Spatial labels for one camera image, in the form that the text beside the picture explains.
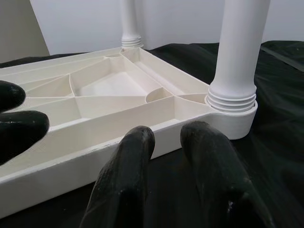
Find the white plastic tray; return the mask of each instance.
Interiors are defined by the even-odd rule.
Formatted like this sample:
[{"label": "white plastic tray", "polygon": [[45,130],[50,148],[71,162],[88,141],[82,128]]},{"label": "white plastic tray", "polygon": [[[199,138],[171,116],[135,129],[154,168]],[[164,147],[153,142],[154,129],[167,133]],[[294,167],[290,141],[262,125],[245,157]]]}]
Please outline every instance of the white plastic tray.
[{"label": "white plastic tray", "polygon": [[0,218],[95,181],[135,126],[154,131],[155,158],[181,147],[186,122],[225,131],[229,118],[205,104],[207,84],[140,48],[9,67],[0,80],[26,91],[11,112],[38,110],[50,120],[41,141],[0,166]]}]

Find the black glove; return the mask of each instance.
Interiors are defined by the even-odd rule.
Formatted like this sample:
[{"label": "black glove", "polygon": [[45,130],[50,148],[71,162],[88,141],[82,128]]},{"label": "black glove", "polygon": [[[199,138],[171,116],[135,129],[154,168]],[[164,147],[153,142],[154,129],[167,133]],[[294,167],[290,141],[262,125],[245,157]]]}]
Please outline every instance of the black glove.
[{"label": "black glove", "polygon": [[[24,90],[13,83],[0,81],[0,112],[21,105]],[[0,114],[0,165],[21,154],[48,132],[47,115],[37,111]]]}]

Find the white column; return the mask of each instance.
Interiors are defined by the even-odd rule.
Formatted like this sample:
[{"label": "white column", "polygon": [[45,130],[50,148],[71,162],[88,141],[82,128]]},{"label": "white column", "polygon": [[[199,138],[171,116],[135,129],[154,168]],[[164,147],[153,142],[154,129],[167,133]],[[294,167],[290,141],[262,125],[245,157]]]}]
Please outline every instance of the white column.
[{"label": "white column", "polygon": [[255,105],[254,74],[270,0],[226,0],[216,74],[207,102],[220,111]]},{"label": "white column", "polygon": [[134,0],[120,0],[123,25],[123,48],[141,47],[141,36],[139,35],[136,21]]}]

